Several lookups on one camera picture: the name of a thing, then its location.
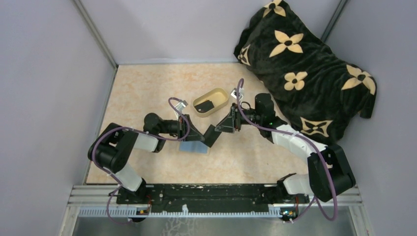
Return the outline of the black credit card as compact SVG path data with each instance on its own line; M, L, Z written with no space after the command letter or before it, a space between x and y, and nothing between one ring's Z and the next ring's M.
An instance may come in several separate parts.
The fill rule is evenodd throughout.
M214 108L214 104L211 100L206 100L195 106L196 111L200 114L207 113L213 108Z
M216 131L214 125L210 125L206 132L204 133L204 141L203 144L207 147L211 148L216 140L219 138L222 132Z

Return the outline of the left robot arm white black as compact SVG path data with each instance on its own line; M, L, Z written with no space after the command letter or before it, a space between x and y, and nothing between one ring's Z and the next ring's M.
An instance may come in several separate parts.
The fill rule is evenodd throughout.
M135 148L160 152L168 140L163 134L170 135L172 141L205 140L188 114L180 115L176 120L166 120L155 113L149 113L144 118L142 131L110 123L91 145L87 157L127 190L128 197L133 202L140 204L148 196L146 181L128 164L128 159Z

